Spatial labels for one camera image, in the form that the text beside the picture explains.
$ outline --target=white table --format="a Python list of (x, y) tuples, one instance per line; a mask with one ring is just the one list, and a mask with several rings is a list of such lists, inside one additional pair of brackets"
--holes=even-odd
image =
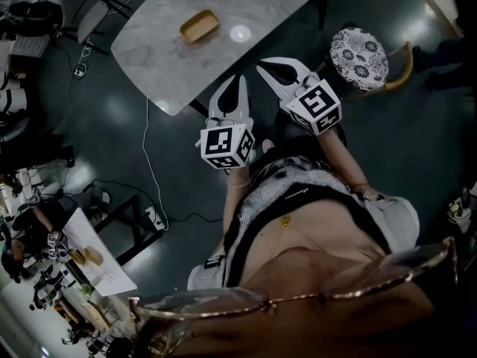
[[(175, 116), (308, 0), (146, 0), (113, 43), (137, 88)], [(180, 26), (211, 9), (220, 28), (197, 45)]]
[(137, 289), (136, 284), (127, 276), (114, 256), (104, 245), (81, 208), (76, 209), (63, 228), (68, 237), (69, 247), (84, 249), (93, 247), (103, 257), (101, 266), (87, 263), (79, 266), (89, 282), (100, 295), (106, 297)]

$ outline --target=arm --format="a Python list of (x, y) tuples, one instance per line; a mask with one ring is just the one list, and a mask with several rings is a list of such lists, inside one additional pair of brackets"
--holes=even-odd
[(48, 230), (49, 233), (54, 232), (53, 224), (48, 220), (46, 215), (39, 208), (36, 208), (36, 207), (33, 208), (33, 213), (35, 217), (38, 219), (38, 221), (45, 226), (45, 228)]
[(229, 230), (237, 204), (247, 194), (249, 187), (250, 175), (248, 166), (245, 166), (243, 169), (230, 170), (229, 187), (224, 208), (224, 234)]
[(369, 188), (361, 167), (344, 147), (333, 129), (321, 134), (318, 141), (332, 170), (350, 186), (352, 192), (363, 192)]

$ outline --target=marble table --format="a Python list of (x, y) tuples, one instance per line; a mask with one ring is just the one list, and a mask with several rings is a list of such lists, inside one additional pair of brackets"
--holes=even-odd
[[(308, 0), (146, 0), (113, 43), (120, 67), (155, 105), (177, 115)], [(180, 26), (211, 9), (220, 28), (197, 45)]]

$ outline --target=white desk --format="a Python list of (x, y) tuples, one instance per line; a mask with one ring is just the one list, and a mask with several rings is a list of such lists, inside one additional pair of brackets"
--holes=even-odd
[(114, 256), (106, 248), (81, 208), (68, 220), (63, 232), (68, 237), (69, 247), (84, 249), (93, 247), (103, 257), (101, 266), (87, 263), (78, 266), (100, 295), (106, 297), (137, 289), (136, 284), (124, 273)]

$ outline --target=power strip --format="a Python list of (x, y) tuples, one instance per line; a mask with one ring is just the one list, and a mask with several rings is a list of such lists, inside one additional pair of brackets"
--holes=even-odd
[(165, 228), (164, 222), (153, 207), (149, 207), (146, 210), (146, 213), (148, 214), (149, 219), (157, 230), (163, 230)]

